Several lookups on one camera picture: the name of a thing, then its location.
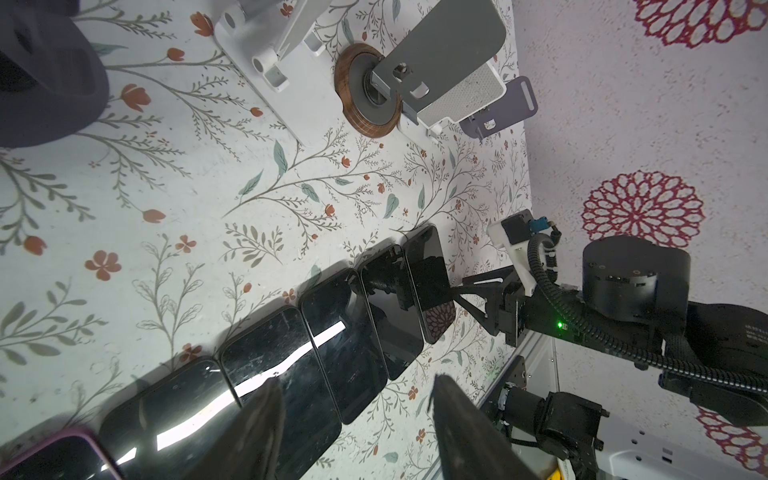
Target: phone with pink frame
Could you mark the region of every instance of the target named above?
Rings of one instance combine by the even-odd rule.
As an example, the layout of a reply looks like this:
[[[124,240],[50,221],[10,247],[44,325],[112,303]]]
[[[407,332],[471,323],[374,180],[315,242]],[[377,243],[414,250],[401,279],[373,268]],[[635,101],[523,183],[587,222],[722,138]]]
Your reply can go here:
[[[0,469],[1,480],[122,480],[90,431],[61,430]]]

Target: smartphone screen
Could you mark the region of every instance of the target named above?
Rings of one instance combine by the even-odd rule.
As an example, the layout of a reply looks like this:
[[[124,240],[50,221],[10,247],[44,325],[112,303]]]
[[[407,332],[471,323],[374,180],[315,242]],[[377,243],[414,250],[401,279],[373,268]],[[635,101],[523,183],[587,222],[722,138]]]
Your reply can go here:
[[[456,319],[451,284],[437,228],[430,226],[403,247],[427,343],[436,343]]]
[[[342,422],[348,425],[382,391],[384,355],[357,272],[342,270],[300,302]]]
[[[419,308],[402,248],[395,245],[368,260],[360,268],[360,279],[389,379],[397,379],[424,349]]]
[[[258,322],[222,348],[220,361],[244,405],[278,378],[285,428],[276,476],[301,477],[339,437],[341,420],[299,310],[286,307]]]
[[[4,472],[2,480],[115,480],[106,456],[84,436],[66,435],[24,455]]]
[[[181,480],[239,411],[219,364],[200,358],[112,410],[99,438],[126,480]]]

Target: floral tablecloth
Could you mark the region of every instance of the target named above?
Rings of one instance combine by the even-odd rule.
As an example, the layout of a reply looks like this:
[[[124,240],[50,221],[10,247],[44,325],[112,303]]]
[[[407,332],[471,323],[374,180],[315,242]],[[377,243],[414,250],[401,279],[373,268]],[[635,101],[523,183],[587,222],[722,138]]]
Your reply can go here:
[[[435,3],[340,0],[318,32],[334,58],[351,41],[387,53]],[[518,73],[510,3],[494,57],[505,79]],[[108,109],[65,139],[0,149],[4,462],[65,426],[97,429],[148,383],[425,222],[454,284],[508,263],[485,226],[530,207],[521,125],[482,144],[451,127],[423,151],[339,115],[325,147],[303,150],[218,49],[211,19],[226,6],[86,0],[76,23],[108,70]],[[437,456],[433,376],[478,399],[510,352],[459,309],[307,477],[418,478]]]

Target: pink phone case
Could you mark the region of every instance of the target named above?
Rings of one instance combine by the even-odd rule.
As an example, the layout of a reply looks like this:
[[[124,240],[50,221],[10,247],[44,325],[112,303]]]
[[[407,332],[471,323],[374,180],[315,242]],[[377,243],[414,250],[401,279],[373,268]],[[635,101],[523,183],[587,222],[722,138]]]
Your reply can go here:
[[[107,470],[112,474],[115,480],[122,480],[122,477],[118,473],[117,469],[114,467],[114,463],[109,459],[107,454],[104,453],[104,451],[101,449],[101,447],[99,446],[98,442],[96,441],[96,438],[93,436],[91,431],[83,427],[73,427],[70,429],[61,430],[56,435],[53,435],[52,437],[38,443],[31,449],[27,450],[26,452],[22,453],[18,457],[14,458],[9,465],[7,465],[5,468],[0,470],[0,479],[2,479],[3,475],[5,475],[6,472],[11,470],[15,466],[23,463],[24,461],[34,457],[36,453],[40,452],[45,447],[52,445],[58,442],[59,440],[65,439],[67,437],[83,438],[86,442],[88,442],[88,444],[91,446],[94,452],[96,452],[96,455],[98,455],[99,458],[101,458],[101,460],[104,462],[104,465],[106,465]]]

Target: red circular pattern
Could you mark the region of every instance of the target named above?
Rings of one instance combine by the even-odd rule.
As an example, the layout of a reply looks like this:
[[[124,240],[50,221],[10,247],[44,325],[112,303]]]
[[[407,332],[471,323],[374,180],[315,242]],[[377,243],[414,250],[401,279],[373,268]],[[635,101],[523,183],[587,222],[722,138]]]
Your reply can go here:
[[[768,22],[766,0],[634,0],[635,20],[647,37],[665,45],[681,43],[693,48],[702,43],[725,43]]]
[[[750,429],[734,427],[723,417],[699,408],[696,417],[707,430],[707,436],[717,443],[723,453],[734,457],[747,470],[768,476],[768,445]]]
[[[696,189],[680,177],[640,170],[593,190],[581,218],[590,240],[632,235],[665,247],[687,247],[699,234],[702,206]]]

